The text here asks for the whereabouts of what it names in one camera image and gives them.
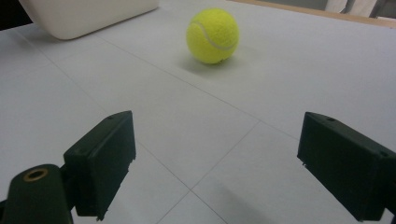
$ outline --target tennis ball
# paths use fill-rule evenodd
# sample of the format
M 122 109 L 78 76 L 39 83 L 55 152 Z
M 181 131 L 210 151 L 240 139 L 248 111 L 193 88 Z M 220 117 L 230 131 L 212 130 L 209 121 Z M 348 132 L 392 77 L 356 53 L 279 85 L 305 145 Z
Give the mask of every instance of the tennis ball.
M 191 54 L 197 60 L 202 63 L 221 63 L 238 46 L 238 25 L 233 16 L 223 9 L 205 9 L 191 19 L 186 40 Z

